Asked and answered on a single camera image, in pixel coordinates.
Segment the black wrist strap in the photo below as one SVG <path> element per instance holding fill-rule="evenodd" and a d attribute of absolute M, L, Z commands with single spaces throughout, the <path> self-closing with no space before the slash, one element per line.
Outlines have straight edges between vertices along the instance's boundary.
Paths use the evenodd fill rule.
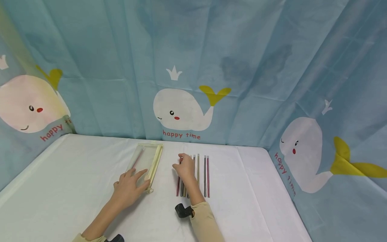
<path fill-rule="evenodd" d="M 125 240 L 120 234 L 118 234 L 116 237 L 114 237 L 113 240 L 111 241 L 105 240 L 105 242 L 125 242 Z"/>
<path fill-rule="evenodd" d="M 176 210 L 177 216 L 179 216 L 179 218 L 186 218 L 188 216 L 192 216 L 192 212 L 194 211 L 191 206 L 184 208 L 184 205 L 182 203 L 179 203 L 175 207 L 175 210 Z"/>

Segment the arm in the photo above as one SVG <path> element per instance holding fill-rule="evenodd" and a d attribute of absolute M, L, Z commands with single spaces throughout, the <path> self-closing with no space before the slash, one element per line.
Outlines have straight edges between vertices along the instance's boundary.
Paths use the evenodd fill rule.
<path fill-rule="evenodd" d="M 181 164 L 173 164 L 190 195 L 193 209 L 191 224 L 200 242 L 223 242 L 210 205 L 205 201 L 195 178 L 195 163 L 187 154 L 179 154 Z"/>
<path fill-rule="evenodd" d="M 113 184 L 114 192 L 110 200 L 82 235 L 77 235 L 73 242 L 104 242 L 106 240 L 103 233 L 110 223 L 122 210 L 131 206 L 149 186 L 150 181 L 148 180 L 140 187 L 136 187 L 137 180 L 147 170 L 145 169 L 132 176 L 134 171 L 135 169 L 131 169 L 125 172 L 120 176 L 119 181 Z"/>

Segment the red pencil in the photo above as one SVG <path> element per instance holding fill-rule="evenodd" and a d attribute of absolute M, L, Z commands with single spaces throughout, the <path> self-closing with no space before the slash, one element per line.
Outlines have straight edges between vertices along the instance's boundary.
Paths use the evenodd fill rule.
<path fill-rule="evenodd" d="M 210 197 L 210 156 L 207 156 L 207 197 Z"/>

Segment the pencil inside case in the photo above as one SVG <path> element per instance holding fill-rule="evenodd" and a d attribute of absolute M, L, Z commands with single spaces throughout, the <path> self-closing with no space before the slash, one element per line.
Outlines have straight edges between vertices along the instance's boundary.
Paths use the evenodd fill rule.
<path fill-rule="evenodd" d="M 137 187 L 139 187 L 148 179 L 151 180 L 146 189 L 148 194 L 153 192 L 152 184 L 162 152 L 162 144 L 138 144 L 127 168 L 127 171 L 136 168 L 136 172 L 148 169 L 137 181 Z"/>

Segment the child's hand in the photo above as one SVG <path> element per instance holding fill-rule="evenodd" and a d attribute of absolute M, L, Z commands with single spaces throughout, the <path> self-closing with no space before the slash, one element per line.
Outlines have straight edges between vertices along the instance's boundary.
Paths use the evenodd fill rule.
<path fill-rule="evenodd" d="M 136 187 L 137 180 L 146 173 L 147 169 L 137 172 L 132 176 L 135 171 L 136 169 L 134 168 L 130 169 L 120 176 L 119 181 L 113 184 L 114 192 L 110 198 L 110 202 L 120 210 L 124 210 L 134 204 L 151 182 L 147 180 L 140 187 Z"/>
<path fill-rule="evenodd" d="M 176 170 L 179 177 L 185 185 L 191 181 L 196 181 L 195 178 L 195 162 L 187 154 L 179 154 L 181 164 L 173 164 L 172 167 Z"/>

